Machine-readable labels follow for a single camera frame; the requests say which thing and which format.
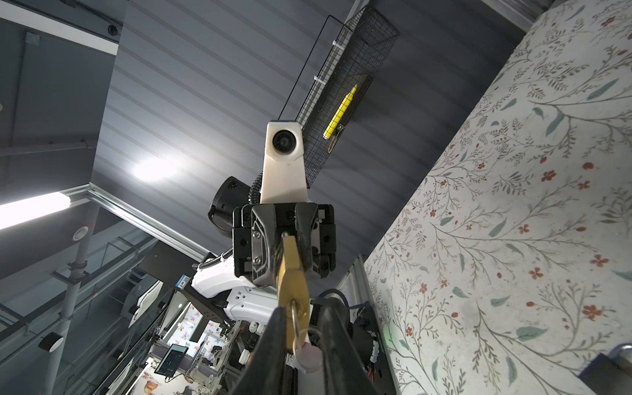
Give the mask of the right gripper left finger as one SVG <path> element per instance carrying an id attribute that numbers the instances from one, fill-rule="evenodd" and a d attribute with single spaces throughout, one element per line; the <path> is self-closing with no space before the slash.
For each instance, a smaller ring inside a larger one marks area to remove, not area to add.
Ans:
<path id="1" fill-rule="evenodd" d="M 231 391 L 232 395 L 281 394 L 286 355 L 286 311 L 274 309 L 253 359 Z"/>

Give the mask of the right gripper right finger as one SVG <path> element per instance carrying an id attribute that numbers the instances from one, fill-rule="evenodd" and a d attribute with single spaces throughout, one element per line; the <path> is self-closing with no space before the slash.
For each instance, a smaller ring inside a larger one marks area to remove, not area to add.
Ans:
<path id="1" fill-rule="evenodd" d="M 317 299 L 320 349 L 324 354 L 326 394 L 377 394 L 375 386 L 363 370 L 361 359 L 347 333 L 347 307 L 339 299 Z"/>

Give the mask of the brass padlock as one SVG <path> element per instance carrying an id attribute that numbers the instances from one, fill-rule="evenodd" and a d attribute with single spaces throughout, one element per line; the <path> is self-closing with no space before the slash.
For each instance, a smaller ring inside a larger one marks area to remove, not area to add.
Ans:
<path id="1" fill-rule="evenodd" d="M 310 318 L 310 299 L 304 265 L 296 237 L 281 237 L 281 266 L 276 280 L 277 301 L 286 311 L 286 346 L 293 360 L 306 374 L 322 371 L 322 352 L 307 343 Z"/>

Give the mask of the small black padlock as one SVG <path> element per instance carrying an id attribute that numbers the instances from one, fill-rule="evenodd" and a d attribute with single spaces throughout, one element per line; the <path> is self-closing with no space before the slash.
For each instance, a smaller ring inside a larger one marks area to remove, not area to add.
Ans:
<path id="1" fill-rule="evenodd" d="M 631 344 L 599 354 L 579 375 L 579 379 L 598 395 L 632 395 Z"/>

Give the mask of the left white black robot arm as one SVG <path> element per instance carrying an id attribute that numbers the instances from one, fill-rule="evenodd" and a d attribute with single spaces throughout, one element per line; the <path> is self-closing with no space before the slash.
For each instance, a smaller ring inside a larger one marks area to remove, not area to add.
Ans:
<path id="1" fill-rule="evenodd" d="M 265 324 L 277 304 L 283 235 L 296 238 L 306 277 L 316 280 L 336 268 L 337 229 L 329 204 L 260 204 L 257 199 L 233 176 L 222 184 L 207 216 L 231 238 L 232 247 L 199 263 L 191 286 L 219 306 L 225 319 Z"/>

